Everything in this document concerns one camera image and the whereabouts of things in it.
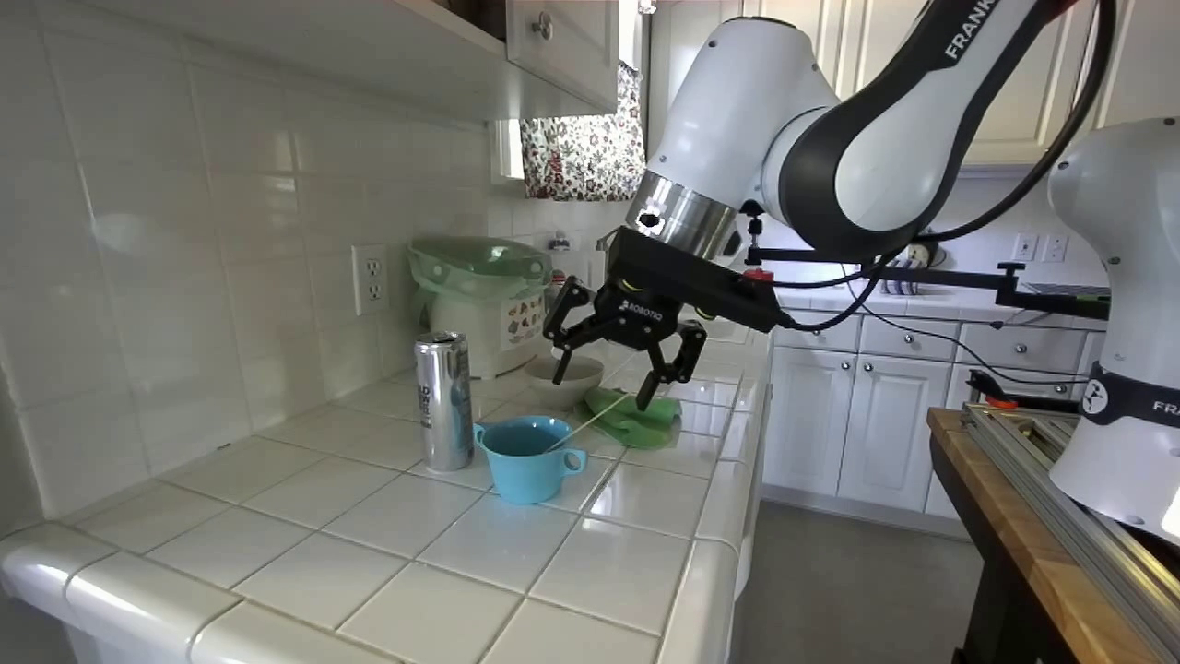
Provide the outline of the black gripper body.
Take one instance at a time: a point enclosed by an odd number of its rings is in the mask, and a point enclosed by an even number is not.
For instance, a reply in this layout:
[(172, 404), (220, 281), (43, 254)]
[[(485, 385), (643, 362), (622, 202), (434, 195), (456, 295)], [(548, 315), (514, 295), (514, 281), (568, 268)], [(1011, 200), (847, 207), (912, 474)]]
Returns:
[(604, 283), (577, 305), (564, 325), (568, 346), (611, 341), (651, 350), (679, 335), (684, 309), (692, 305), (712, 316), (770, 331), (781, 320), (770, 283), (723, 268), (708, 257), (651, 240), (636, 229), (617, 229), (604, 250)]

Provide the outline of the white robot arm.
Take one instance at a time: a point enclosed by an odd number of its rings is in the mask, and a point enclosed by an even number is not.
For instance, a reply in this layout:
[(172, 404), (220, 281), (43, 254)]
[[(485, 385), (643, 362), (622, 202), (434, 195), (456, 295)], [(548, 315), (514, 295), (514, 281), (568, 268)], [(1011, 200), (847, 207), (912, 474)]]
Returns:
[[(926, 233), (1011, 72), (1075, 0), (926, 0), (884, 72), (842, 101), (812, 42), (739, 14), (697, 53), (646, 165), (599, 292), (564, 283), (547, 341), (651, 357), (651, 386), (684, 385), (702, 309), (749, 329), (784, 320), (773, 289), (717, 261), (739, 214), (798, 229), (821, 261), (871, 261)], [(1034, 165), (1051, 207), (1105, 261), (1111, 316), (1079, 423), (1051, 464), (1075, 503), (1180, 538), (1180, 124), (1070, 129)]]

